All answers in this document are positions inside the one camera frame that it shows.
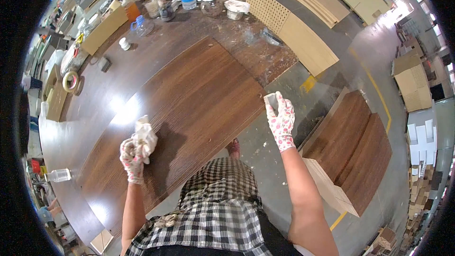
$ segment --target masking tape roll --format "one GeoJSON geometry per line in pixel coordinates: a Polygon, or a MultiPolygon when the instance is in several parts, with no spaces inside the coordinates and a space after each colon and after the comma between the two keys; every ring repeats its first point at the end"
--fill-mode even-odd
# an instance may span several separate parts
{"type": "Polygon", "coordinates": [[[73,93],[77,89],[77,84],[79,83],[79,76],[77,75],[76,71],[70,71],[63,77],[63,89],[66,92],[73,93]],[[70,87],[68,87],[68,78],[73,77],[73,82],[71,83],[70,87]]]}

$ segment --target hand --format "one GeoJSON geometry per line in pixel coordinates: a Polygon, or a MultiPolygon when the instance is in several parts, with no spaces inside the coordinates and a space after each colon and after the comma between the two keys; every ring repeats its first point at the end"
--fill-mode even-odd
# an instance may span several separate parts
{"type": "Polygon", "coordinates": [[[142,155],[143,146],[135,146],[134,139],[126,139],[120,145],[120,161],[128,173],[128,182],[144,184],[144,161],[142,155]]]}
{"type": "Polygon", "coordinates": [[[278,116],[275,115],[271,105],[265,105],[267,111],[268,125],[272,130],[273,137],[278,145],[280,153],[295,147],[294,140],[292,139],[292,128],[294,127],[294,108],[291,101],[283,99],[279,91],[276,92],[278,100],[278,116]]]}

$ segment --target factory floor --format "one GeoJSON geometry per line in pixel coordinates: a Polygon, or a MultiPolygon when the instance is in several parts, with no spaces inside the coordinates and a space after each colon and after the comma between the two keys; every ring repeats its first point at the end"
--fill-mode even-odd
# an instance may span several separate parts
{"type": "MultiPolygon", "coordinates": [[[[281,91],[292,101],[296,120],[293,136],[299,146],[317,122],[330,110],[341,90],[359,89],[371,108],[378,112],[388,132],[393,155],[378,191],[361,218],[349,213],[340,215],[324,203],[325,218],[331,226],[340,255],[361,255],[377,236],[380,227],[394,230],[398,244],[406,229],[409,190],[406,157],[406,111],[398,87],[390,76],[391,62],[400,43],[393,20],[381,16],[374,25],[363,27],[355,14],[344,19],[344,38],[340,45],[349,47],[339,61],[317,77],[312,77],[297,63],[266,87],[268,93],[281,91]]],[[[279,151],[269,130],[265,111],[239,136],[241,160],[256,175],[259,194],[270,221],[285,235],[291,221],[291,200],[279,151]]],[[[221,151],[217,157],[227,156],[221,151]]],[[[147,218],[172,211],[179,190],[147,214],[147,218]]],[[[120,253],[120,239],[106,250],[106,255],[120,253]]]]}

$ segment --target black and white plaid shirt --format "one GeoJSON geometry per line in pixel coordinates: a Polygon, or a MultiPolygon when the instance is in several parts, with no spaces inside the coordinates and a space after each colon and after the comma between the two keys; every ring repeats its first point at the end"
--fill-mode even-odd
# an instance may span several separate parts
{"type": "Polygon", "coordinates": [[[218,158],[191,177],[180,193],[171,227],[157,227],[165,216],[151,218],[138,232],[125,255],[146,249],[183,245],[271,256],[264,244],[258,210],[262,202],[251,169],[242,161],[218,158]]]}

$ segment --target foot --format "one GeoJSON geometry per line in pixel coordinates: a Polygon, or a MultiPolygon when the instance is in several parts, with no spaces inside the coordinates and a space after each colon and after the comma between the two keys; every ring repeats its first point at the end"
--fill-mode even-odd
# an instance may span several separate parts
{"type": "Polygon", "coordinates": [[[233,141],[231,141],[226,146],[226,149],[229,153],[229,157],[234,158],[234,159],[240,158],[240,143],[238,142],[237,138],[235,138],[233,141]]]}

